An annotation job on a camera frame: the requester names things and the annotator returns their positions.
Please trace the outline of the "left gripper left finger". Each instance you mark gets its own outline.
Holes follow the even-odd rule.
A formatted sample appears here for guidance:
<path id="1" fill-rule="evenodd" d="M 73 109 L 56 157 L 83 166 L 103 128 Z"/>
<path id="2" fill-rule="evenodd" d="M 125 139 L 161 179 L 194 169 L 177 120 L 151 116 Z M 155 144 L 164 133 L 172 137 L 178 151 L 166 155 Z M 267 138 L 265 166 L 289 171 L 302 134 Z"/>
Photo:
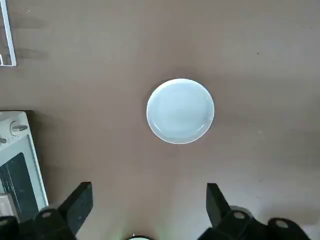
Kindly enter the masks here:
<path id="1" fill-rule="evenodd" d="M 25 222 L 15 216 L 0 218 L 2 240 L 75 240 L 93 208 L 90 181 L 81 182 L 58 207 L 45 207 Z"/>

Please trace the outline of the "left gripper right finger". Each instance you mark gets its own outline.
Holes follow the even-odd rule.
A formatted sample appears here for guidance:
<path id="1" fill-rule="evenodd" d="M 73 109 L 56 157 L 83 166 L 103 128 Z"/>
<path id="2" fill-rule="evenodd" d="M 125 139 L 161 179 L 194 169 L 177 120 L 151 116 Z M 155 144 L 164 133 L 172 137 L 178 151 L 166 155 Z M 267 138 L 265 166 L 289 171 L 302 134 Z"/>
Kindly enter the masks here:
<path id="1" fill-rule="evenodd" d="M 263 224 L 245 208 L 232 209 L 216 183 L 206 187 L 206 211 L 211 227 L 207 240 L 308 240 L 294 221 L 275 217 Z"/>

